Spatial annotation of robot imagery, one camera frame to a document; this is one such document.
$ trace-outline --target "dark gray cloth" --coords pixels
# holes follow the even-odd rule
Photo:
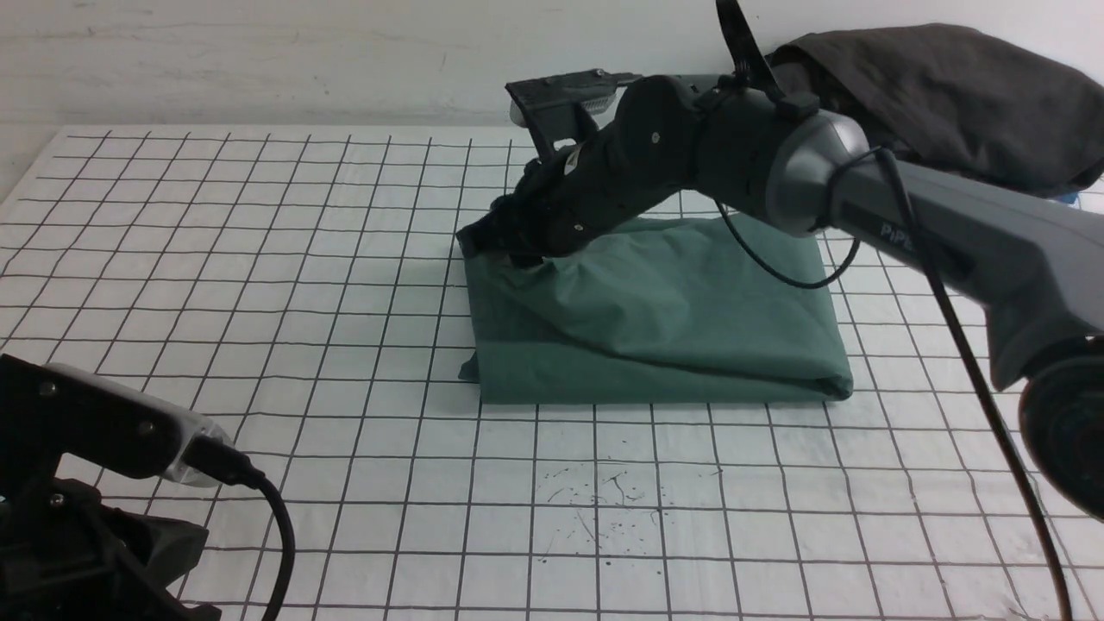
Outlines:
[[[902,159],[1041,197],[1104,172],[1104,87],[1080,71],[947,24],[805,35],[769,57]]]

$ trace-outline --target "black mounting bracket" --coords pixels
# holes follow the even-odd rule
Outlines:
[[[592,112],[608,107],[618,88],[639,78],[635,73],[595,69],[511,82],[506,91],[521,113],[540,159],[548,161],[556,141],[583,143],[597,134]]]

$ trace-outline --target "white grid mat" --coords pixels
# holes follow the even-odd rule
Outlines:
[[[925,281],[869,249],[832,287],[847,402],[481,407],[456,380],[450,233],[533,155],[508,129],[65,128],[0,209],[0,344],[216,417],[294,517],[282,619],[1057,613]],[[652,214],[680,213],[713,208],[684,192]],[[821,241],[828,265],[847,243]],[[62,475],[205,525],[173,592],[259,618],[279,537],[258,495]],[[1104,525],[1034,478],[1076,615],[1100,619]]]

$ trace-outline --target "robotic arm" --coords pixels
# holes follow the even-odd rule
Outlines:
[[[782,95],[742,15],[726,22],[726,4],[734,75],[633,81],[596,70],[510,84],[540,156],[457,234],[465,256],[505,253],[529,267],[689,189],[792,235],[840,229],[920,269],[893,185],[862,160],[862,129],[810,94]],[[615,118],[597,129],[583,99],[625,82]],[[556,150],[563,138],[576,144]],[[943,281],[985,308],[994,387],[1029,381],[1021,429],[1036,462],[1104,518],[1104,217],[899,169]]]

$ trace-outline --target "folded green fabric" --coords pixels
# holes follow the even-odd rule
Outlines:
[[[793,278],[825,276],[817,243],[735,225]],[[584,251],[517,270],[466,261],[485,403],[825,401],[851,393],[826,290],[763,272],[720,219],[631,221]]]

